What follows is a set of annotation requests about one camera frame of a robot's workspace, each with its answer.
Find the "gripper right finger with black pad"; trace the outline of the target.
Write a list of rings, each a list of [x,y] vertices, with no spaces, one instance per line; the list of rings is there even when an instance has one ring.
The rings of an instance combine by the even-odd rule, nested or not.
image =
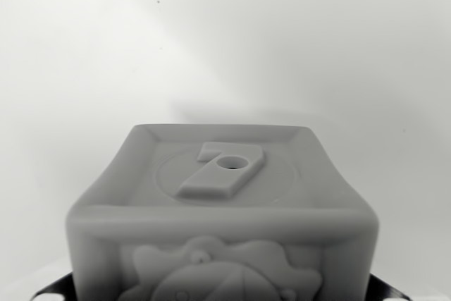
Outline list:
[[[368,284],[368,301],[383,301],[388,299],[411,300],[411,298],[402,291],[371,274]]]

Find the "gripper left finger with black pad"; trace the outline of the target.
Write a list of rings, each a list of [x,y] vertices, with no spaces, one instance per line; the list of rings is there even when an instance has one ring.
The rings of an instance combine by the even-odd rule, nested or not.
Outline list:
[[[72,273],[37,291],[31,301],[76,301],[75,286]]]

